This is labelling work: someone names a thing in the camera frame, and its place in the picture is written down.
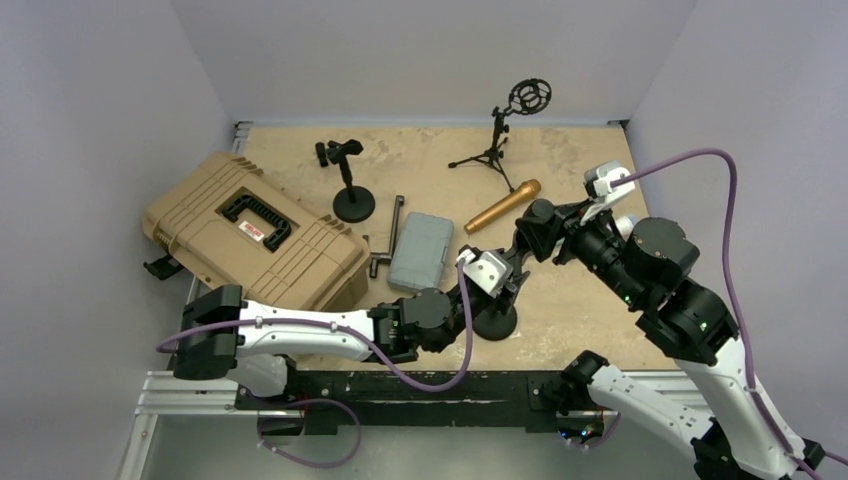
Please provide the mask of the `black stand with round base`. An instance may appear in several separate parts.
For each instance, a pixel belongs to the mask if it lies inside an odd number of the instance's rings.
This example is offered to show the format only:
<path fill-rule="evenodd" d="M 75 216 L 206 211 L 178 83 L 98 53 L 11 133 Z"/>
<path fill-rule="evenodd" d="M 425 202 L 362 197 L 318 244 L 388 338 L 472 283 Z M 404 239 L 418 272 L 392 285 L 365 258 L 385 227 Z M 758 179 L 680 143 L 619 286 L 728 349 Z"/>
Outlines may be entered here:
<path fill-rule="evenodd" d="M 529 277 L 529 272 L 523 271 L 523 263 L 529 251 L 518 247 L 495 250 L 506 263 L 512 267 L 505 285 L 492 306 L 484 308 L 473 320 L 473 331 L 488 341 L 501 341 L 514 333 L 518 324 L 518 313 L 515 307 L 522 285 Z"/>

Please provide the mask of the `gold microphone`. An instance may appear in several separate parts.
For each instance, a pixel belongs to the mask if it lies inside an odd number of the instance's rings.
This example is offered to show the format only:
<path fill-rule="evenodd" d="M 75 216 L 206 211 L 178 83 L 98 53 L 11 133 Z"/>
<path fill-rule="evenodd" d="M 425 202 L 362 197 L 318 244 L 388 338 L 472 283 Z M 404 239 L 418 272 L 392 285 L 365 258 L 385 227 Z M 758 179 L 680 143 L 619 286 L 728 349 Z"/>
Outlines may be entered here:
<path fill-rule="evenodd" d="M 537 179 L 522 182 L 511 193 L 472 217 L 464 226 L 467 234 L 474 234 L 502 218 L 507 213 L 536 198 L 542 185 Z"/>

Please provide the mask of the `white microphone silver grille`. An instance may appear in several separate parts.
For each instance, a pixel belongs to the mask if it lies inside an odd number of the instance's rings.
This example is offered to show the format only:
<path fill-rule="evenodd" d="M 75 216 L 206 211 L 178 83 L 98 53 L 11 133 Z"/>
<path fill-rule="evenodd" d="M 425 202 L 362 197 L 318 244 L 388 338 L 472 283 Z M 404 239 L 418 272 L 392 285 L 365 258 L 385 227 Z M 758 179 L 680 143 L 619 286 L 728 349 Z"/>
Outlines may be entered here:
<path fill-rule="evenodd" d="M 622 215 L 615 219 L 614 225 L 618 231 L 618 233 L 623 237 L 627 238 L 631 235 L 635 225 L 639 222 L 640 218 L 636 215 L 628 214 Z"/>

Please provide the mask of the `black tripod shock mount stand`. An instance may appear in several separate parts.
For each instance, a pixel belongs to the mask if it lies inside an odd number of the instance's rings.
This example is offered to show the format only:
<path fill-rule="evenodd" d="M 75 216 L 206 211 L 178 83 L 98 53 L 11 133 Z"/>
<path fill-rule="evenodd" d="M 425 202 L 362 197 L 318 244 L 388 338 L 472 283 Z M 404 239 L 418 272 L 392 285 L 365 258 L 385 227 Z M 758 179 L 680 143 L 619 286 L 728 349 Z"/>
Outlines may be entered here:
<path fill-rule="evenodd" d="M 455 169 L 470 162 L 480 163 L 501 175 L 506 182 L 508 191 L 513 193 L 515 188 L 501 164 L 501 160 L 504 158 L 503 147 L 508 142 L 510 133 L 510 126 L 506 119 L 512 115 L 531 116 L 538 114 L 547 108 L 551 99 L 552 88 L 546 80 L 529 78 L 519 81 L 508 94 L 507 106 L 505 108 L 495 107 L 491 113 L 493 131 L 489 148 L 479 155 L 450 162 L 447 167 Z"/>

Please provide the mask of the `black clip stand round base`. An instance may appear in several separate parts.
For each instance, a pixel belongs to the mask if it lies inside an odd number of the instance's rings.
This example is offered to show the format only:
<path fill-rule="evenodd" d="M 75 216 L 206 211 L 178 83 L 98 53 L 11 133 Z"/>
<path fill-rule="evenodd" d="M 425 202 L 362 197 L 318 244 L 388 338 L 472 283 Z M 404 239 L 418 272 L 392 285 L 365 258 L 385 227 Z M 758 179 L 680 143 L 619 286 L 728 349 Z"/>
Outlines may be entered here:
<path fill-rule="evenodd" d="M 368 219 L 376 206 L 372 192 L 353 183 L 348 156 L 358 156 L 363 150 L 362 144 L 355 139 L 344 143 L 329 141 L 326 147 L 327 160 L 339 166 L 345 185 L 333 199 L 333 211 L 340 220 L 347 223 L 359 223 Z"/>

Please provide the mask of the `black microphone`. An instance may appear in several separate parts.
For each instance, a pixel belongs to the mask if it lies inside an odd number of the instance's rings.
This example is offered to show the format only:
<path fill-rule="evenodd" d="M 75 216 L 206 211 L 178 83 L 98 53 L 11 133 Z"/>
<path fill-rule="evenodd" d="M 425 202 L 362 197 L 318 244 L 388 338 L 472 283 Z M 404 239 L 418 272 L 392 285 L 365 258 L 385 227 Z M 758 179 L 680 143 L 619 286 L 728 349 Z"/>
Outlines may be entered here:
<path fill-rule="evenodd" d="M 551 201 L 539 198 L 527 207 L 521 220 L 531 225 L 544 225 L 554 218 L 555 212 L 556 207 Z"/>

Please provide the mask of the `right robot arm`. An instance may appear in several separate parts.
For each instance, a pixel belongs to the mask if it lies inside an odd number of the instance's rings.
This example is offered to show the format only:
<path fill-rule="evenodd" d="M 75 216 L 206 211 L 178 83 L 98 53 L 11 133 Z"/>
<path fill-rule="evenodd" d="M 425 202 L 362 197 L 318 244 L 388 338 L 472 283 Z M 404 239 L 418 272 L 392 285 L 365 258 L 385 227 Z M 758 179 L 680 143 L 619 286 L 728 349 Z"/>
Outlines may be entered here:
<path fill-rule="evenodd" d="M 533 202 L 517 220 L 521 255 L 563 265 L 577 260 L 638 314 L 645 337 L 687 375 L 708 405 L 694 410 L 584 351 L 561 374 L 568 408 L 609 407 L 679 448 L 702 479 L 814 475 L 825 458 L 796 434 L 758 382 L 740 323 L 711 289 L 692 280 L 699 257 L 679 225 L 638 221 L 623 235 L 606 210 L 584 201 Z"/>

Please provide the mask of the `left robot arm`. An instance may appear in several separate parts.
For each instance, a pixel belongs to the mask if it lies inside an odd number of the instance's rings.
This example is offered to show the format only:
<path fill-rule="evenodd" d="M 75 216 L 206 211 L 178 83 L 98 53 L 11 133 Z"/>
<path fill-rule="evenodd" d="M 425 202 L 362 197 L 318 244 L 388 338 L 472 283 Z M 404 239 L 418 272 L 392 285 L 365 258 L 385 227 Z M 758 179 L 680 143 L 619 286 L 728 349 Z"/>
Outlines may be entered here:
<path fill-rule="evenodd" d="M 528 276 L 523 269 L 528 254 L 518 247 L 482 251 L 465 246 L 457 258 L 457 283 L 449 291 L 426 288 L 345 312 L 273 307 L 244 299 L 239 285 L 223 285 L 188 303 L 180 332 L 157 349 L 171 354 L 176 378 L 228 378 L 275 409 L 297 399 L 298 382 L 286 371 L 287 358 L 297 355 L 381 363 L 419 390 L 444 391 L 469 367 L 474 326 L 514 320 L 513 305 Z M 433 385 L 401 374 L 399 364 L 416 361 L 422 352 L 440 353 L 458 337 L 466 346 L 452 379 Z"/>

